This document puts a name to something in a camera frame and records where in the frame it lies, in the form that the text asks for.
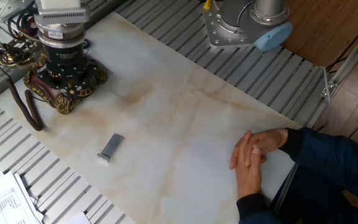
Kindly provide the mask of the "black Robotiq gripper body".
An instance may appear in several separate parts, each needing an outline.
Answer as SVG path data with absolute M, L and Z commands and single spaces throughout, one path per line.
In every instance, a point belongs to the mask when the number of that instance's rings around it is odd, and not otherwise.
M 86 62 L 83 44 L 65 49 L 59 49 L 45 45 L 44 50 L 47 56 L 47 63 L 70 66 L 68 76 L 72 66 Z

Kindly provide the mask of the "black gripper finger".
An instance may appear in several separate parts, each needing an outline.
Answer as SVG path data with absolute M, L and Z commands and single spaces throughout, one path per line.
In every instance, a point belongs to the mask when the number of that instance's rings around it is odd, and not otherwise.
M 68 93 L 70 91 L 67 78 L 69 67 L 69 65 L 47 63 L 37 69 L 37 77 L 50 88 Z
M 69 72 L 69 94 L 72 97 L 90 96 L 96 88 L 96 72 L 98 66 L 95 60 L 72 66 Z

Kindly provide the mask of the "person's left hand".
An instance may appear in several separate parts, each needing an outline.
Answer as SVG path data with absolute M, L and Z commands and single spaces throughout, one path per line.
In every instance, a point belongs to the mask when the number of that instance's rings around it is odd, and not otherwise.
M 262 183 L 261 162 L 262 153 L 259 148 L 255 147 L 251 150 L 249 165 L 246 164 L 245 150 L 240 150 L 235 166 L 238 199 L 260 192 Z

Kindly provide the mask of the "person's right hand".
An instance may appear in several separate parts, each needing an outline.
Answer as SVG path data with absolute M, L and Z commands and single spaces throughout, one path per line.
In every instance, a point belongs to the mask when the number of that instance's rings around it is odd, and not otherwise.
M 244 162 L 246 166 L 250 166 L 253 149 L 258 148 L 261 155 L 266 155 L 282 147 L 287 139 L 288 130 L 285 128 L 269 129 L 255 134 L 248 130 L 234 147 L 229 165 L 230 170 L 233 170 L 239 163 L 238 158 L 241 152 L 244 153 L 244 158 L 240 161 Z

